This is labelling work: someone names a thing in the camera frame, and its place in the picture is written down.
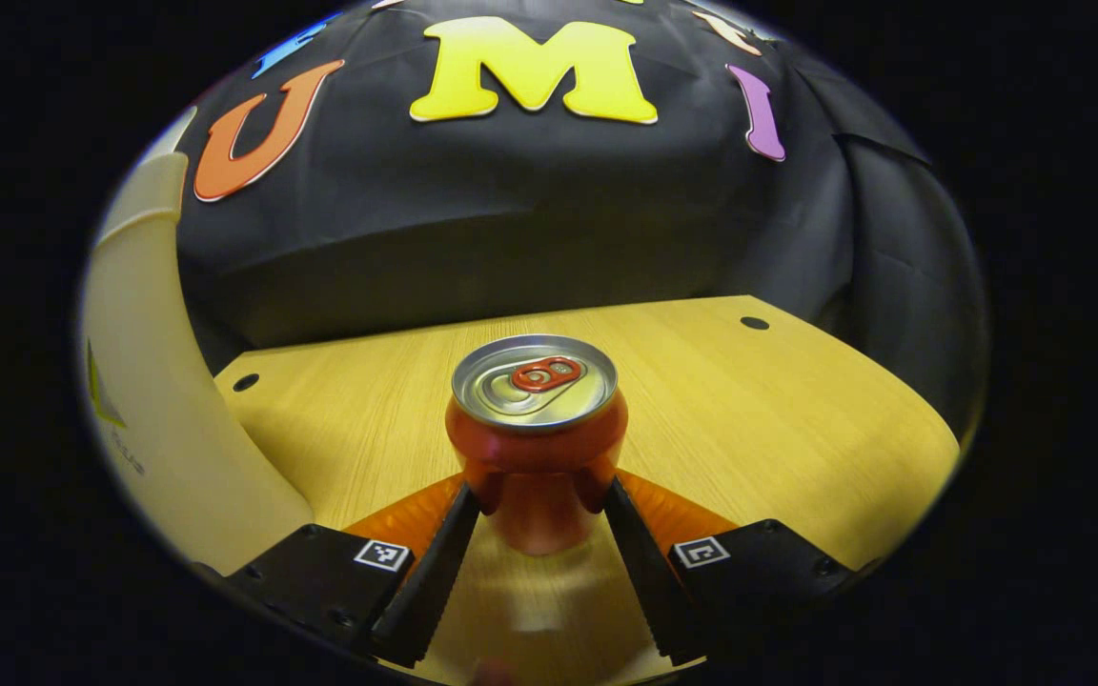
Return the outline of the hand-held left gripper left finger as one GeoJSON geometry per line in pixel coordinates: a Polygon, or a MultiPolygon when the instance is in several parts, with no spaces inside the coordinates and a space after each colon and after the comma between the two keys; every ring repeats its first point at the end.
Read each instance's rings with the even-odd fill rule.
{"type": "Polygon", "coordinates": [[[333,650],[415,667],[469,548],[479,502],[462,474],[343,530],[296,527],[225,578],[229,596],[333,650]]]}

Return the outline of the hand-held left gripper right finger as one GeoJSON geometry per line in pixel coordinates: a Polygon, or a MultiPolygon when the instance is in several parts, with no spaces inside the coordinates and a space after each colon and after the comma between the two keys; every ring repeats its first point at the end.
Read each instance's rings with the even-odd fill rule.
{"type": "Polygon", "coordinates": [[[777,518],[738,525],[626,470],[604,511],[656,646],[676,665],[741,653],[860,580],[777,518]]]}

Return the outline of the red pop can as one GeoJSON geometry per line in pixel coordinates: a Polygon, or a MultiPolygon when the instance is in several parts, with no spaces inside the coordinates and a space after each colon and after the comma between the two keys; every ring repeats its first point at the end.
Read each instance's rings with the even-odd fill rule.
{"type": "Polygon", "coordinates": [[[446,434],[501,542],[529,556],[582,544],[629,421],[610,357],[575,337],[513,335],[464,355],[450,387],[446,434]]]}

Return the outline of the white desktop garbage bin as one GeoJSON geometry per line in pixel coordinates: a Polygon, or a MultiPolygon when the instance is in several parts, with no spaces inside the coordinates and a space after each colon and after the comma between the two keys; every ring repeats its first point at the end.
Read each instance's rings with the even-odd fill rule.
{"type": "Polygon", "coordinates": [[[231,575],[313,521],[227,407],[177,268],[188,108],[152,142],[91,244],[77,342],[89,417],[119,486],[176,555],[231,575]]]}

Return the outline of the black backdrop cloth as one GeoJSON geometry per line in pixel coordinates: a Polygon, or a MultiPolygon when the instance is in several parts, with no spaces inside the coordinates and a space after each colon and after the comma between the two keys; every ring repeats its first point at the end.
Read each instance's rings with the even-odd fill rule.
{"type": "Polygon", "coordinates": [[[971,432],[989,315],[957,203],[901,123],[810,48],[690,0],[354,0],[227,74],[158,136],[195,170],[211,126],[274,125],[288,79],[327,74],[293,145],[204,201],[184,184],[177,259],[213,373],[253,349],[507,315],[750,295],[901,378],[971,432]],[[418,121],[441,22],[496,16],[537,43],[626,31],[653,123],[520,105],[418,121]]]}

